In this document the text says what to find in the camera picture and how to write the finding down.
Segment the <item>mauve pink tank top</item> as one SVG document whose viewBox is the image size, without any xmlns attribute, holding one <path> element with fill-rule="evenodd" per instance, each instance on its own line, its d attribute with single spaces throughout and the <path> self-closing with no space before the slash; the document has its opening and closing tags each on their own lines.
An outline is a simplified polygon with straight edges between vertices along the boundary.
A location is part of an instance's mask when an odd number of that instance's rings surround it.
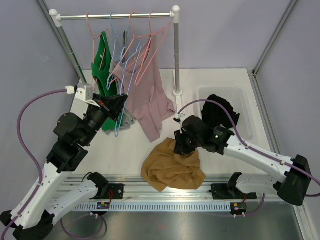
<svg viewBox="0 0 320 240">
<path fill-rule="evenodd" d="M 135 86 L 135 79 L 140 66 L 137 65 L 136 70 L 125 108 L 153 142 L 160 138 L 162 122 L 175 115 L 175 107 L 164 91 L 157 55 L 138 86 Z"/>
</svg>

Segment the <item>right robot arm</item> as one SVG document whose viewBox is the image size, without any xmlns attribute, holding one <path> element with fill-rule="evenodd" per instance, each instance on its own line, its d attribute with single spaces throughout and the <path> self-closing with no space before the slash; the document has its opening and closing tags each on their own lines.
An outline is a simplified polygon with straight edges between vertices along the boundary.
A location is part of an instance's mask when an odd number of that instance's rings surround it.
<svg viewBox="0 0 320 240">
<path fill-rule="evenodd" d="M 174 137 L 175 154 L 189 155 L 197 148 L 203 148 L 210 153 L 241 160 L 264 172 L 256 176 L 235 172 L 226 189 L 232 198 L 261 193 L 277 195 L 291 205 L 301 206 L 307 196 L 311 170 L 308 160 L 301 155 L 292 158 L 267 151 L 245 142 L 223 126 L 212 128 L 194 115 L 183 121 Z"/>
</svg>

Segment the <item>mustard brown tank top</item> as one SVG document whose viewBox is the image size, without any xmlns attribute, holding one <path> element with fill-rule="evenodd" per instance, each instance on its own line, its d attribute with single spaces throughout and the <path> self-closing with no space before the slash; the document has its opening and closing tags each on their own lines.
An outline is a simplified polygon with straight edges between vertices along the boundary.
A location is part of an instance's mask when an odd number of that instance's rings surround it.
<svg viewBox="0 0 320 240">
<path fill-rule="evenodd" d="M 157 191 L 165 188 L 197 190 L 206 175 L 201 170 L 199 151 L 186 155 L 174 153 L 176 141 L 166 138 L 158 144 L 141 167 L 141 177 Z"/>
</svg>

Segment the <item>light blue wire hanger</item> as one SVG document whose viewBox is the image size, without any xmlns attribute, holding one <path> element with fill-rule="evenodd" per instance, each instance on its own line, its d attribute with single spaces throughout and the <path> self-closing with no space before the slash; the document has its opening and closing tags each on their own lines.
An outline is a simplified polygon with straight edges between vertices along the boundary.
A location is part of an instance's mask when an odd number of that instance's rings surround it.
<svg viewBox="0 0 320 240">
<path fill-rule="evenodd" d="M 113 22 L 112 22 L 112 13 L 110 13 L 110 26 L 111 31 L 114 36 L 114 46 L 113 46 L 113 54 L 112 54 L 112 61 L 110 64 L 109 69 L 109 77 L 107 79 L 107 89 L 109 90 L 112 83 L 116 84 L 117 87 L 117 93 L 119 95 L 124 94 L 124 75 L 121 78 L 116 77 L 113 74 L 113 70 L 116 68 L 116 66 L 120 65 L 120 70 L 123 74 L 125 74 L 126 67 L 129 64 L 129 60 L 134 59 L 135 54 L 137 56 L 140 56 L 141 53 L 141 43 L 139 42 L 136 48 L 136 51 L 128 56 L 128 53 L 126 52 L 129 49 L 129 46 L 126 45 L 128 40 L 128 35 L 130 34 L 131 27 L 128 26 L 126 30 L 124 30 L 121 34 L 116 34 Z M 128 130 L 131 125 L 135 123 L 135 118 L 126 110 L 126 102 L 124 103 L 123 110 L 118 118 L 117 121 L 115 121 L 115 127 L 113 130 L 110 130 L 110 132 L 114 132 L 114 136 L 117 138 L 119 136 L 119 132 L 123 130 Z"/>
</svg>

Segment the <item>black tank top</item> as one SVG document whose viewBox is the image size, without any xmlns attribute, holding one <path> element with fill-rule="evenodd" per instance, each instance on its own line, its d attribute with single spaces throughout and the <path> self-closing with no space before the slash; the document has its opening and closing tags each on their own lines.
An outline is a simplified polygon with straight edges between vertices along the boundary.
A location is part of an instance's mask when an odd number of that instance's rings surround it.
<svg viewBox="0 0 320 240">
<path fill-rule="evenodd" d="M 219 97 L 215 94 L 212 94 L 207 98 L 207 100 L 217 102 L 218 104 L 223 106 L 231 116 L 234 124 L 235 125 L 238 124 L 240 113 L 236 113 L 232 105 L 226 99 Z M 201 116 L 202 116 L 202 121 L 212 128 L 215 128 L 221 125 L 227 129 L 233 128 L 233 125 L 228 115 L 226 114 L 226 112 L 220 106 L 214 103 L 205 102 L 203 105 L 203 109 L 201 111 Z"/>
</svg>

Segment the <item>pink hanger of mauve top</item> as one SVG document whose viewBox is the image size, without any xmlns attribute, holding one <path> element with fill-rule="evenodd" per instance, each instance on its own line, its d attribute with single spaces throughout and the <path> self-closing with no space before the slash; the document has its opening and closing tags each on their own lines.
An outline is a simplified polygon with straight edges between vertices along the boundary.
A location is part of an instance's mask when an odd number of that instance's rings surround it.
<svg viewBox="0 0 320 240">
<path fill-rule="evenodd" d="M 129 44 L 129 49 L 126 51 L 128 53 L 128 56 L 132 55 L 136 49 L 138 44 L 141 44 L 141 52 L 140 52 L 140 56 L 138 57 L 138 54 L 136 53 L 135 56 L 133 57 L 133 59 L 129 60 L 128 65 L 124 71 L 124 89 L 125 89 L 125 93 L 127 95 L 129 95 L 130 92 L 130 88 L 133 82 L 133 77 L 134 74 L 137 72 L 136 68 L 137 65 L 140 66 L 141 68 L 141 64 L 144 58 L 144 54 L 145 51 L 147 49 L 148 46 L 148 42 L 150 39 L 150 28 L 149 28 L 149 32 L 146 35 L 136 35 L 135 30 L 132 26 L 132 16 L 135 15 L 135 12 L 132 12 L 129 16 L 129 26 L 131 28 L 131 32 L 132 32 L 132 40 Z"/>
</svg>

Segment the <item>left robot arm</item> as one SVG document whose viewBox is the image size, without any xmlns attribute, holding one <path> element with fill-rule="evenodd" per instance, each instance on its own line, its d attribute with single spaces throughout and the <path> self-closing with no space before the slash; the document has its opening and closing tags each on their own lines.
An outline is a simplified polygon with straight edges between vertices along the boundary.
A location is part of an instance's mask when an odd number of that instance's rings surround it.
<svg viewBox="0 0 320 240">
<path fill-rule="evenodd" d="M 80 186 L 59 199 L 52 197 L 65 180 L 77 169 L 88 154 L 85 149 L 107 119 L 117 120 L 128 96 L 120 94 L 103 97 L 93 95 L 83 118 L 72 112 L 57 121 L 54 134 L 57 142 L 49 152 L 39 178 L 23 201 L 12 210 L 4 211 L 0 221 L 13 228 L 17 240 L 43 240 L 59 220 L 82 202 L 103 199 L 109 192 L 109 181 L 100 173 L 90 173 Z"/>
</svg>

